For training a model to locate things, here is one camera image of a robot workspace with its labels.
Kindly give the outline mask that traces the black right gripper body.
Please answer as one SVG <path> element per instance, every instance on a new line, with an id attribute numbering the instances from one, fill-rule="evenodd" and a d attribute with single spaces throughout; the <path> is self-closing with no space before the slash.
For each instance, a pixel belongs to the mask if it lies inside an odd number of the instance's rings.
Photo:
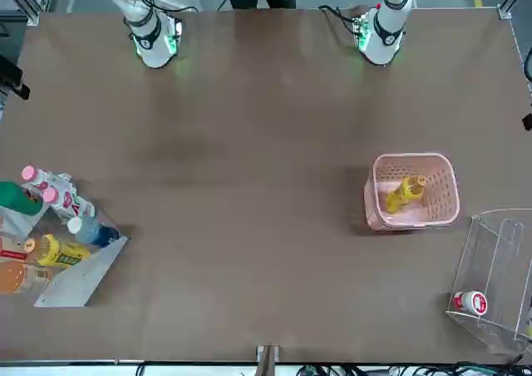
<path id="1" fill-rule="evenodd" d="M 4 55 L 0 55 L 1 83 L 18 87 L 22 82 L 22 70 Z"/>

